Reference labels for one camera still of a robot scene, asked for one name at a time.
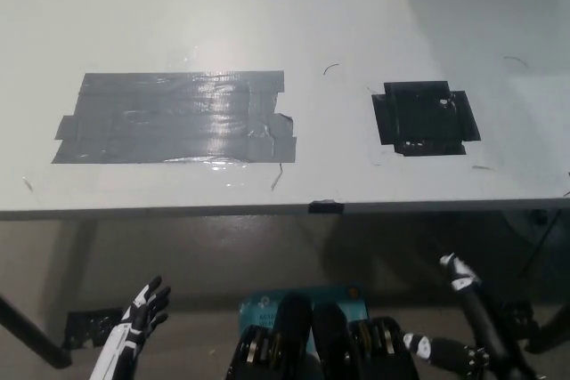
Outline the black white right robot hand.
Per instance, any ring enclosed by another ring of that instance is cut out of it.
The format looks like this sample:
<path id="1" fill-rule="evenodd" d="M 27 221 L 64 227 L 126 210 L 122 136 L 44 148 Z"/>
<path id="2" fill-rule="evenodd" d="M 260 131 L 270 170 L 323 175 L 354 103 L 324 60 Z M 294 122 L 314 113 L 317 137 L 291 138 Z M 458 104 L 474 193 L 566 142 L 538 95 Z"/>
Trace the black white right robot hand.
<path id="1" fill-rule="evenodd" d="M 454 253 L 442 256 L 440 264 L 459 297 L 476 346 L 408 332 L 402 337 L 405 348 L 434 367 L 470 379 L 479 379 L 485 371 L 498 379 L 536 379 L 536 372 L 483 290 L 481 279 Z"/>

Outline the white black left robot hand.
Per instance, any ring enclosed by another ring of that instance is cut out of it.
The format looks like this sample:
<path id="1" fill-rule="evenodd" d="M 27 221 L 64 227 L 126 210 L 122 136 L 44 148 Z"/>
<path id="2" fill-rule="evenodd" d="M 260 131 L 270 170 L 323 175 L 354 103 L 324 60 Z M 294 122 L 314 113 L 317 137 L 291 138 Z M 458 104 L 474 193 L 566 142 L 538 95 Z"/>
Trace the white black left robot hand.
<path id="1" fill-rule="evenodd" d="M 134 379 L 144 345 L 157 326 L 168 319 L 170 293 L 170 286 L 162 286 L 161 276 L 142 288 L 111 330 L 90 380 Z"/>

